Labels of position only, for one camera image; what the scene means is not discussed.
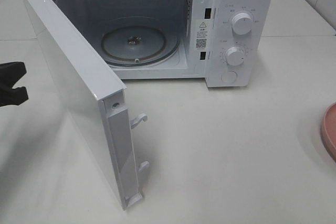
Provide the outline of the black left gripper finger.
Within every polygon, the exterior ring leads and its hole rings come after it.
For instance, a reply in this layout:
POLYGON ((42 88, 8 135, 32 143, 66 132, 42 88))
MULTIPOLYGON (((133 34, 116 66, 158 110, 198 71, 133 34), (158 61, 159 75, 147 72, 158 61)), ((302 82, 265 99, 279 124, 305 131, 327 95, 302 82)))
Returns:
POLYGON ((1 84, 12 88, 14 84, 27 73, 25 64, 21 61, 1 64, 1 84))
POLYGON ((1 85, 1 107, 8 105, 21 105, 28 100, 26 87, 11 88, 1 85))

